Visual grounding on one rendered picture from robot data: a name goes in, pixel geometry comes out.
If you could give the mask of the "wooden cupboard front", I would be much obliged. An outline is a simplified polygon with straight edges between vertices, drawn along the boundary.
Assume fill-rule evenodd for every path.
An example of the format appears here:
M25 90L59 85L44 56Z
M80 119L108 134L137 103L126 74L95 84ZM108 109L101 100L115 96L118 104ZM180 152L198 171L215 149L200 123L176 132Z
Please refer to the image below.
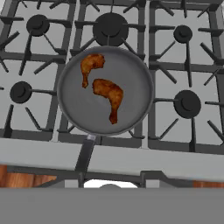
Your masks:
M40 186L55 179L55 176L49 175L9 173L7 172L7 166L0 164L0 188L29 188Z
M193 181L193 187L196 188L224 188L224 182L207 182L207 181Z

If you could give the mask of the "large browned chicken drumstick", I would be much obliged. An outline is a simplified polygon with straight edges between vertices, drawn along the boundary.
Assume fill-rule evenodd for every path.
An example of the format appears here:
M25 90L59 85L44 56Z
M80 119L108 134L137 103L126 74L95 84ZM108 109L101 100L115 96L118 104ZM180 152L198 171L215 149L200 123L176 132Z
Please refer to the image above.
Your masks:
M116 124L117 111L123 100L123 90L114 82L104 79L95 79L92 87L95 95L102 96L109 100L111 106L109 120L112 124Z

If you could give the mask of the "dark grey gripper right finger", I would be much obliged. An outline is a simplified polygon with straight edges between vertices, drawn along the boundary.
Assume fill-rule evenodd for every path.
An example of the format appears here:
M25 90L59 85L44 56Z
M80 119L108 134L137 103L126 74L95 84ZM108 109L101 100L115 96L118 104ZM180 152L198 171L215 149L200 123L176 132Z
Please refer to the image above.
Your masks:
M141 187L142 188L159 188L159 187L177 187L192 188L191 180L183 180L178 178L168 178L162 171L141 171Z

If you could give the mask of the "dark grey frying pan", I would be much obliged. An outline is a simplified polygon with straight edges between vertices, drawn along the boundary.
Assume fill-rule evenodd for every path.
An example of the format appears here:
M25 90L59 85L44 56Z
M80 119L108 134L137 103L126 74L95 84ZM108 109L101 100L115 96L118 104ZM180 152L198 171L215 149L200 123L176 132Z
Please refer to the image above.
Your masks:
M91 70L88 86L84 88L81 61L89 54L102 54L105 63L103 68ZM123 91L116 124L109 120L109 100L93 92L95 79L112 81ZM77 172L85 172L96 144L114 150L141 147L143 136L133 129L151 109L154 84L148 67L133 52L114 46L96 46L77 54L66 64L59 77L57 98L65 119L87 135L74 167Z

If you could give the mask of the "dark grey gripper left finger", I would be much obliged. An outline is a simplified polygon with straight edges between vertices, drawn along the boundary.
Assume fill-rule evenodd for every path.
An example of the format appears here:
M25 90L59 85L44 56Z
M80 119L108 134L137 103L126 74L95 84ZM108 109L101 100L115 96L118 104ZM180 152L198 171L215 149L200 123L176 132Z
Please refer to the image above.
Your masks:
M41 184L42 188L83 188L84 174L71 172L70 174L59 175L55 180Z

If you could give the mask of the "small browned chicken drumstick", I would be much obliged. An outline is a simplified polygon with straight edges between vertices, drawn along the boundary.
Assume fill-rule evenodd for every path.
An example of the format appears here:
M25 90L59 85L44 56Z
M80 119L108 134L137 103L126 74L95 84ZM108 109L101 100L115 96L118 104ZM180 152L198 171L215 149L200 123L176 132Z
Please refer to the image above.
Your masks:
M105 63L104 56L102 54L89 54L80 63L80 70L82 73L82 86L86 88L88 86L88 75L92 69L103 68Z

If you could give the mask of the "steel gas hob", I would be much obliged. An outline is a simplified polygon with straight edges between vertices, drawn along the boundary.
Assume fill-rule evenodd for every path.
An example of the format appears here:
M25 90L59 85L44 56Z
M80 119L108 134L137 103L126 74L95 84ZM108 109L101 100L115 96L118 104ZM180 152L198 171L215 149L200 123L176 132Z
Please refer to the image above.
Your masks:
M141 147L94 146L84 179L141 185L141 171L224 182L224 0L0 0L0 164L64 175L85 132L62 115L67 63L114 46L148 67L154 100Z

